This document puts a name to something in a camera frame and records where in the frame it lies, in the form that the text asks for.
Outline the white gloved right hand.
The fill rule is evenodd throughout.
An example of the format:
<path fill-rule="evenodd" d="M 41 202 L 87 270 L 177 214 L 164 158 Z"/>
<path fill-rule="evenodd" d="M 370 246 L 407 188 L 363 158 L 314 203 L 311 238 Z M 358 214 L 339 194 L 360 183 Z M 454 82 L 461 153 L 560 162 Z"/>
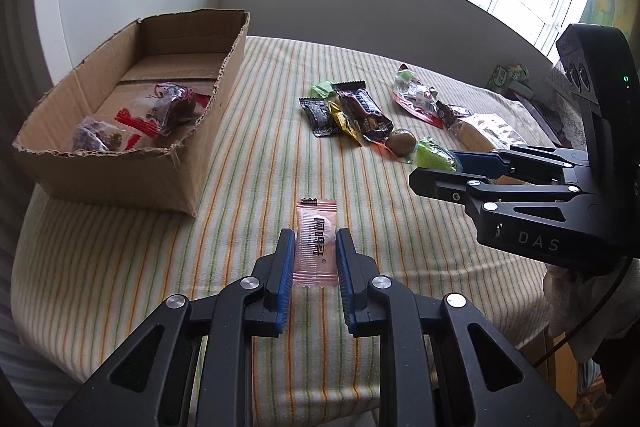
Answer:
<path fill-rule="evenodd" d="M 567 269 L 547 265 L 544 276 L 544 298 L 551 306 L 549 333 L 552 337 L 568 334 L 604 298 L 622 269 L 608 275 L 583 280 Z M 617 286 L 595 317 L 568 342 L 574 358 L 585 362 L 596 354 L 605 339 L 618 339 L 639 321 L 639 260 L 634 259 Z"/>

